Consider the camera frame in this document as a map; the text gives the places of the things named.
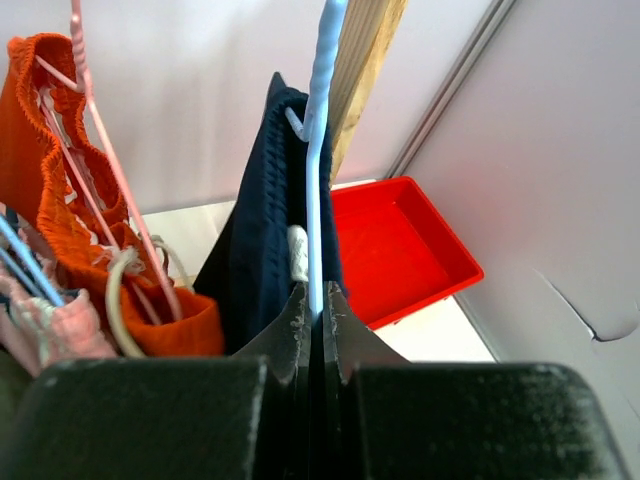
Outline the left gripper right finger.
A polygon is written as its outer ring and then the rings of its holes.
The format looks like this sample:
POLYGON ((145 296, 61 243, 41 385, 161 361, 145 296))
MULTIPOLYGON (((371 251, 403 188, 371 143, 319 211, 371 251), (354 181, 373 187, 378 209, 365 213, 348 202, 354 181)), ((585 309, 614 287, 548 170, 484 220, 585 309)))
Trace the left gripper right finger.
POLYGON ((626 479, 589 385, 554 363, 412 362, 326 287, 331 479, 626 479))

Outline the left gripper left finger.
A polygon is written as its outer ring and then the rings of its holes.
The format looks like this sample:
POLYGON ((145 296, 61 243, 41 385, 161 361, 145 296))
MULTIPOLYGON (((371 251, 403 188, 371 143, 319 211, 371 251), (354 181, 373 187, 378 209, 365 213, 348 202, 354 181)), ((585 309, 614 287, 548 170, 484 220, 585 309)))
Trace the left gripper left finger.
POLYGON ((307 290, 229 357, 67 360, 28 390, 13 479, 304 479, 307 290))

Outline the navy blue shorts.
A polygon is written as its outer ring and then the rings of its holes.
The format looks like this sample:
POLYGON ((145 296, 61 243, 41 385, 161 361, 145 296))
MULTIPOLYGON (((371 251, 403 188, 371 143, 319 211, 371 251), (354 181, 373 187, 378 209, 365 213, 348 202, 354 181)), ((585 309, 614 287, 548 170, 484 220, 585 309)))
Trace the navy blue shorts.
POLYGON ((194 282, 218 304, 228 355, 264 330, 291 293, 287 231, 306 224, 308 146, 285 112, 303 115, 307 99, 272 75, 235 205, 194 282))

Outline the pink shark print shorts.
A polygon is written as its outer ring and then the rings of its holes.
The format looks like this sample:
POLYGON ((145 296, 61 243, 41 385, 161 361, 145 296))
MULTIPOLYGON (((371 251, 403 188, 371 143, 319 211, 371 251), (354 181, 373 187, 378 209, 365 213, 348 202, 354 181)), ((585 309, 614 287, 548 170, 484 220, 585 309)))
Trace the pink shark print shorts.
POLYGON ((33 377, 47 367, 72 359, 115 358, 100 318, 84 289, 68 289, 59 265, 41 236, 25 219, 3 205, 9 225, 31 249, 42 271, 65 300, 57 307, 27 289, 1 265, 1 346, 33 377))

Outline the orange shorts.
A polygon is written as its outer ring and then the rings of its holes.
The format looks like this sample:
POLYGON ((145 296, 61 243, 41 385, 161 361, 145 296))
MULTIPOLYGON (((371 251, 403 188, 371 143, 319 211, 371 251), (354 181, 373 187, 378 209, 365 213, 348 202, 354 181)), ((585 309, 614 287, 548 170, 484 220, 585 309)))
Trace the orange shorts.
POLYGON ((52 77, 44 59, 68 78, 75 65, 69 38, 57 33, 15 37, 7 45, 1 93, 1 201, 34 226, 52 248, 73 288, 84 288, 103 328, 112 233, 132 247, 140 272, 119 289, 123 323, 147 356, 219 356, 225 350, 216 302, 184 287, 174 319, 106 155, 84 126, 85 98, 52 77))

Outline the pink wire hanger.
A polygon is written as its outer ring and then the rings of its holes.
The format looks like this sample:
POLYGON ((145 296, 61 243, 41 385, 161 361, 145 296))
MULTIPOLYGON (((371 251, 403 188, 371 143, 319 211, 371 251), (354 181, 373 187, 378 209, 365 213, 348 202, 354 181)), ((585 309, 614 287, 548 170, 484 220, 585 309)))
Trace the pink wire hanger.
POLYGON ((37 62, 51 75, 58 79, 61 83, 76 93, 82 93, 86 99, 86 105, 92 116, 93 123, 96 127, 98 137, 104 147, 106 157, 109 162, 110 169, 115 177, 117 185, 125 199, 129 212, 132 214, 134 224, 141 234, 142 242, 149 259, 152 262, 154 272, 160 282, 162 290, 167 298, 168 304, 175 321, 182 318, 182 309, 178 297, 175 294, 172 283, 168 274, 165 272, 162 262, 160 261, 156 247, 153 245, 151 236, 147 226, 139 212, 135 202, 130 185, 126 179, 126 175, 122 169, 120 161, 116 155, 113 145, 109 139, 106 127, 101 119, 97 108, 94 92, 93 79, 87 62, 86 42, 82 22, 82 9, 80 0, 71 0, 71 19, 70 19, 70 38, 72 44, 72 55, 76 69, 76 78, 71 80, 62 74, 59 70, 47 63, 44 59, 37 57, 37 62))

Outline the light blue wire hanger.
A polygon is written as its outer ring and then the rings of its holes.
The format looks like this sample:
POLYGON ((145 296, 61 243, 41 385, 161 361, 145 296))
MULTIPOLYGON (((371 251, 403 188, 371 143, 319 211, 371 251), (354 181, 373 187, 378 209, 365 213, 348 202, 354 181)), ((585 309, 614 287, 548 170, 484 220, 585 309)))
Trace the light blue wire hanger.
POLYGON ((294 133, 307 144, 306 218, 308 235, 309 309, 311 319, 320 319, 323 308, 320 163, 325 139, 329 93, 338 54, 341 30, 348 3, 327 0, 319 21, 315 56, 309 83, 309 96, 303 118, 290 108, 286 118, 294 133))

